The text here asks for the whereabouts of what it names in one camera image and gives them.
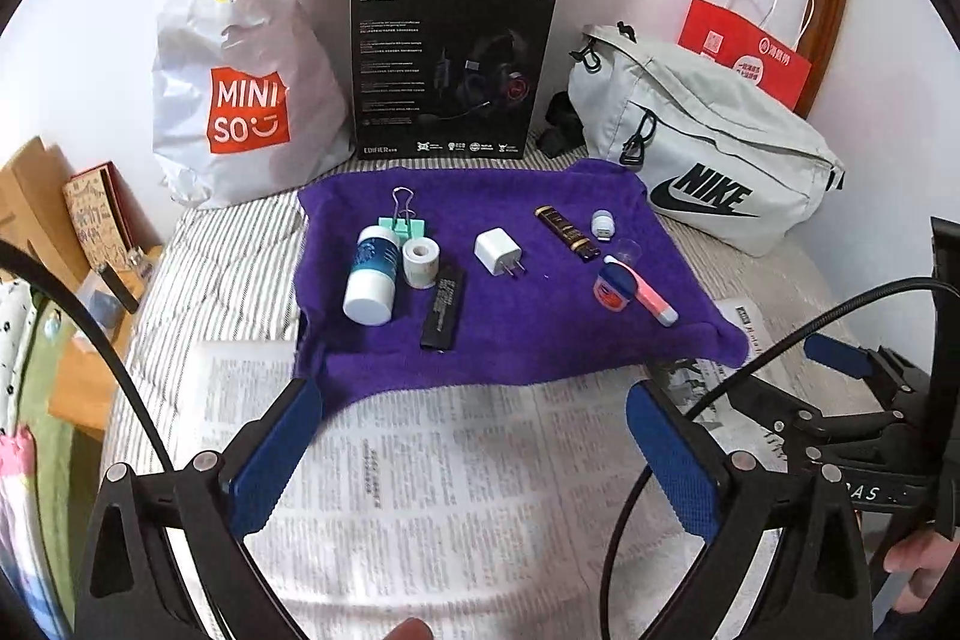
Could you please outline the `person right hand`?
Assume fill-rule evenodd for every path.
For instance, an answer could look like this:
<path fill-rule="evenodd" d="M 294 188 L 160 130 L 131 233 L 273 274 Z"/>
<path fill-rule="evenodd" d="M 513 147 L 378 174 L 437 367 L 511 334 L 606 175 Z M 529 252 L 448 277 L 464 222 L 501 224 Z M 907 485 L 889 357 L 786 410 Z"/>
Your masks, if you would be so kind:
<path fill-rule="evenodd" d="M 885 554 L 884 570 L 890 575 L 906 573 L 907 584 L 893 603 L 898 614 L 916 614 L 935 592 L 957 552 L 957 539 L 947 539 L 932 528 L 924 528 L 897 542 Z"/>

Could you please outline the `person left hand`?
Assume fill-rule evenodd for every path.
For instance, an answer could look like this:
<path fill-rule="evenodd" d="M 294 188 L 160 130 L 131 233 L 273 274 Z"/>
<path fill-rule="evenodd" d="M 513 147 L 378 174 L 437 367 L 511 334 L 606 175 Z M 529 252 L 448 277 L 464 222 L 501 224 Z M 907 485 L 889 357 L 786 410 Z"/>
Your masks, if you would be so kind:
<path fill-rule="evenodd" d="M 384 635 L 384 640 L 433 640 L 433 638 L 433 631 L 427 622 L 416 617 L 402 620 Z"/>

